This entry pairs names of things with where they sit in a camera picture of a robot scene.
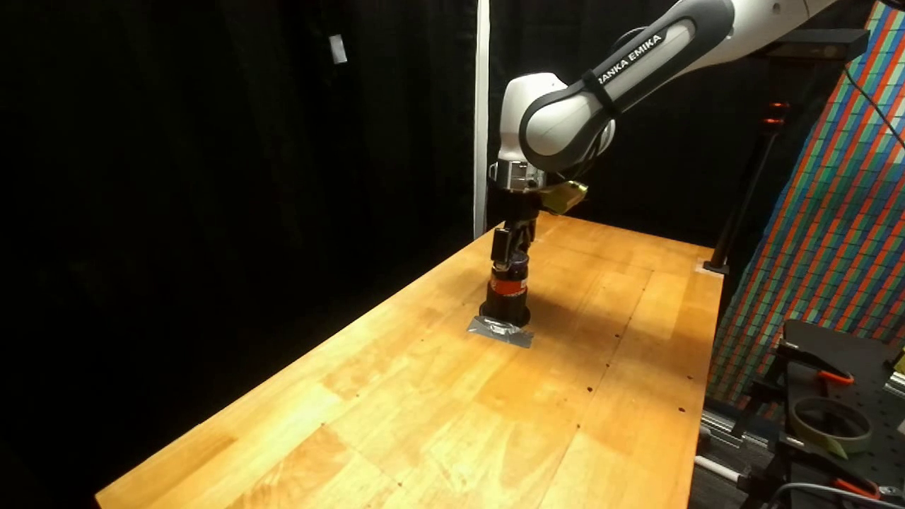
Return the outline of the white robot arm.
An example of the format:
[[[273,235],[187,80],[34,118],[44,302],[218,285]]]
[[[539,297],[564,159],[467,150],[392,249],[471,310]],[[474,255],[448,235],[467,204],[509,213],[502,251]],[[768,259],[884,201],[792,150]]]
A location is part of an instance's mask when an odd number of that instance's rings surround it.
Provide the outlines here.
[[[805,26],[836,0],[675,0],[660,18],[618,43],[598,64],[564,84],[557,73],[522,73],[505,81],[494,180],[522,196],[494,231],[491,273],[522,279],[527,268],[537,196],[550,174],[598,156],[617,118],[667,81],[748,57]]]

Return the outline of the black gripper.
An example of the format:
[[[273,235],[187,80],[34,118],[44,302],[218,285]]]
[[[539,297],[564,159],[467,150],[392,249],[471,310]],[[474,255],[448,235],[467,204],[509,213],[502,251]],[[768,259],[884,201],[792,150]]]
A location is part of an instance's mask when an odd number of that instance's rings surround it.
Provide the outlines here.
[[[491,273],[526,278],[539,197],[533,191],[502,191],[496,197],[496,213],[501,224],[491,238]]]

